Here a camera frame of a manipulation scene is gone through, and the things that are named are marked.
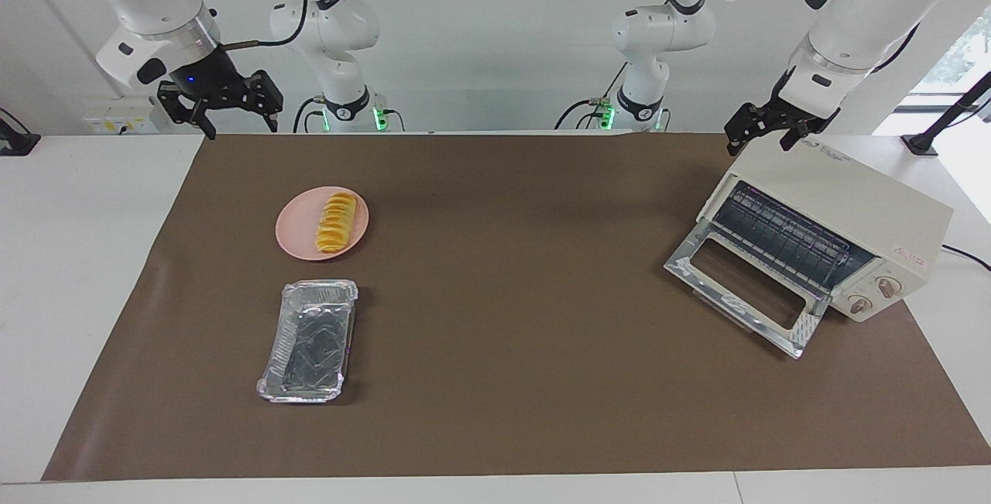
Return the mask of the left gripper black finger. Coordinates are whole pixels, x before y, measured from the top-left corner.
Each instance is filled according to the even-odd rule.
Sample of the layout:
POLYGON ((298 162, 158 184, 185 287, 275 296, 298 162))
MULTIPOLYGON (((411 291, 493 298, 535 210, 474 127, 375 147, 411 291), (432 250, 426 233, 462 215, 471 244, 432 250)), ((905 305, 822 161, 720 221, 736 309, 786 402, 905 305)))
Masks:
POLYGON ((788 123, 786 132, 780 139, 783 151, 789 151, 808 134, 814 133, 814 120, 793 120, 788 123))
POLYGON ((765 123, 766 109, 759 108, 754 103, 743 103, 728 122, 725 123, 725 136, 728 138, 728 153, 732 157, 741 151, 754 139, 767 134, 765 123))

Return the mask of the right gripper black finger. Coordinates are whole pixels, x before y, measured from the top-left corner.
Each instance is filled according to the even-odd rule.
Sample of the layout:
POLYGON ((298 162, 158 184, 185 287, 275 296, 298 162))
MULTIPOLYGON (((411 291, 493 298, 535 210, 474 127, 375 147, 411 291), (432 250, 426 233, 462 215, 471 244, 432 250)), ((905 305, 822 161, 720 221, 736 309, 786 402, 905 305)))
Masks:
POLYGON ((283 112, 283 94, 265 70, 244 79, 243 109, 262 116, 269 132, 277 132, 277 116, 283 112))
POLYGON ((207 116, 212 109, 209 99, 195 98, 194 105, 188 108, 183 104, 183 92, 177 84, 159 84, 156 96, 171 121, 178 125, 191 125, 201 130, 210 141, 216 140, 217 130, 207 116))

